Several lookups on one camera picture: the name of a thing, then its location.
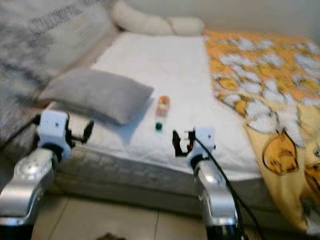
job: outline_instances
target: small green object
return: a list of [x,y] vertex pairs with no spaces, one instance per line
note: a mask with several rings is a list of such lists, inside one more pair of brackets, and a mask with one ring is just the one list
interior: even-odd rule
[[157,123],[155,124],[155,129],[156,129],[157,131],[161,131],[161,130],[162,130],[162,123],[161,123],[161,122],[157,122]]

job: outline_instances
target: small bottle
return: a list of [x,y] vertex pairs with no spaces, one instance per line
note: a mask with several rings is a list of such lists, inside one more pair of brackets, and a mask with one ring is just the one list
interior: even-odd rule
[[155,111],[155,129],[161,131],[165,123],[170,108],[170,99],[168,96],[161,96]]

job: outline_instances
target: floor tile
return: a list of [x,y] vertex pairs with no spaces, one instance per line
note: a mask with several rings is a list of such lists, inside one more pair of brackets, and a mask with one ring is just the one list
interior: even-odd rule
[[207,240],[207,235],[199,218],[160,212],[155,240]]
[[45,195],[38,219],[35,223],[32,240],[48,240],[68,202],[67,196]]
[[70,198],[50,240],[95,240],[110,232],[128,240],[153,240],[158,212]]

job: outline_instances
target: cartoon print blanket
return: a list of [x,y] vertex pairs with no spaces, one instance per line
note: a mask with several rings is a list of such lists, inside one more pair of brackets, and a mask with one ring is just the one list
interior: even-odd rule
[[305,38],[203,34],[214,95],[243,116],[274,203],[296,228],[320,234],[320,48]]

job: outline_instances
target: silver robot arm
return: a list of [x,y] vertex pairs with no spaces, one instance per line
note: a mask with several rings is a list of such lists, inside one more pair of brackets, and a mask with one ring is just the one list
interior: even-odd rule
[[209,159],[207,152],[197,140],[212,152],[215,146],[213,128],[200,127],[188,132],[187,152],[180,146],[180,137],[173,131],[172,144],[176,157],[187,157],[193,169],[195,190],[200,200],[202,218],[208,240],[245,240],[239,226],[235,200],[222,174]]
[[41,114],[38,148],[18,161],[12,179],[0,193],[0,240],[31,239],[40,201],[54,181],[58,164],[69,159],[73,140],[87,142],[93,126],[91,121],[84,136],[75,137],[68,128],[68,114],[53,110]]

